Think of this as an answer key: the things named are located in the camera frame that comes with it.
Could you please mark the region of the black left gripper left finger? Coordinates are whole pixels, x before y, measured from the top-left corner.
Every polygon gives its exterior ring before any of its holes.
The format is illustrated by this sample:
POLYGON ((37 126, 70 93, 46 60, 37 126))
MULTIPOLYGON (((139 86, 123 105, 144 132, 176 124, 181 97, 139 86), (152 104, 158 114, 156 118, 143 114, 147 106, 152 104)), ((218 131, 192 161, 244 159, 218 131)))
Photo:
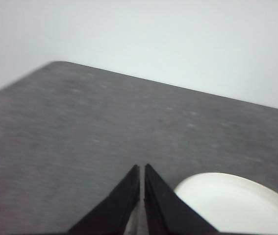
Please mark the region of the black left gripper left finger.
POLYGON ((69 233, 124 233, 140 199, 140 167, 134 165, 109 195, 74 224, 69 233))

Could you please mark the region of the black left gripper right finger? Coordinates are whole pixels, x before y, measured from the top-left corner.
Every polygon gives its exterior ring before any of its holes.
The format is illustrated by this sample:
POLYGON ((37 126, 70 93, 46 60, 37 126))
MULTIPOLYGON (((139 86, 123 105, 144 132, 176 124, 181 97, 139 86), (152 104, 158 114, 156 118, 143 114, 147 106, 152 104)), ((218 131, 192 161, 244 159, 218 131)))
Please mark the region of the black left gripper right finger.
POLYGON ((186 205, 150 165, 145 166, 145 209, 149 233, 217 233, 186 205))

